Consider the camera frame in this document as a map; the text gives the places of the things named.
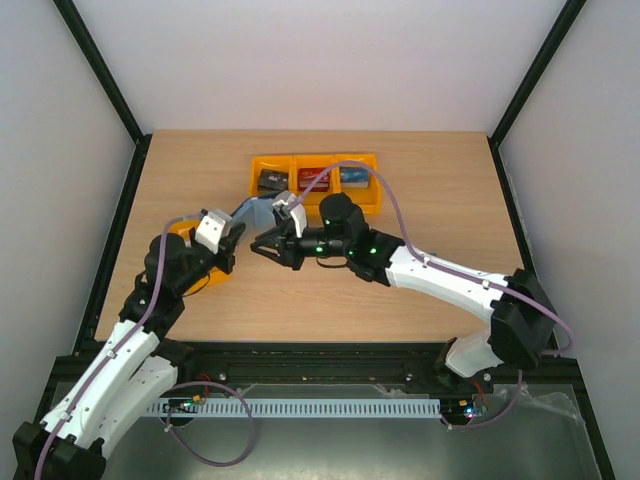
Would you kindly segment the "blue leather card holder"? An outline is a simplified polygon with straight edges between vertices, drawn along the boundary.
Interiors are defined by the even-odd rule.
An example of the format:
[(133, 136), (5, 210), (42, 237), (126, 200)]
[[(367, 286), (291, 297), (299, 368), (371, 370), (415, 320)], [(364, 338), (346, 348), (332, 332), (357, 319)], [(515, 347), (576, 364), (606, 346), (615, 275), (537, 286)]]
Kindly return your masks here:
[(235, 224), (243, 223), (246, 233), (264, 232), (276, 224), (273, 213), (273, 194), (252, 196), (245, 200), (232, 214)]

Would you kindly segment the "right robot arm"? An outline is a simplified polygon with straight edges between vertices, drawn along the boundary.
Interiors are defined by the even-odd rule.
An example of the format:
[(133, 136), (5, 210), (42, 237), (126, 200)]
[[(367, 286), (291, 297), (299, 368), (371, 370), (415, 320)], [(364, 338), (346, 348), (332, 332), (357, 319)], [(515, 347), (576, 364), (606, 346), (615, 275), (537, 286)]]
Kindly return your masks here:
[(433, 296), (481, 319), (483, 330), (448, 342), (436, 379), (455, 392), (479, 372), (500, 365), (537, 367), (554, 329), (555, 311), (536, 275), (473, 270), (438, 259), (404, 239), (371, 228), (360, 206), (344, 193), (320, 202), (319, 227), (308, 225), (292, 193), (273, 202), (275, 225), (251, 243), (253, 252), (292, 270), (315, 257), (346, 261), (358, 278)]

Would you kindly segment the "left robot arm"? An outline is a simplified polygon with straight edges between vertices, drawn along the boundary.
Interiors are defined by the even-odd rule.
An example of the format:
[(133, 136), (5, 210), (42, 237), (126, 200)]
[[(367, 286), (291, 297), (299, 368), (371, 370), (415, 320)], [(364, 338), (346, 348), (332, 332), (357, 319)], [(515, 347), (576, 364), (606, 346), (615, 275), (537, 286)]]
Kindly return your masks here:
[(228, 274), (246, 227), (209, 213), (187, 237), (154, 238), (111, 335), (72, 389), (13, 437), (19, 479), (99, 479), (148, 407), (189, 372), (190, 349), (167, 337), (184, 295), (213, 271)]

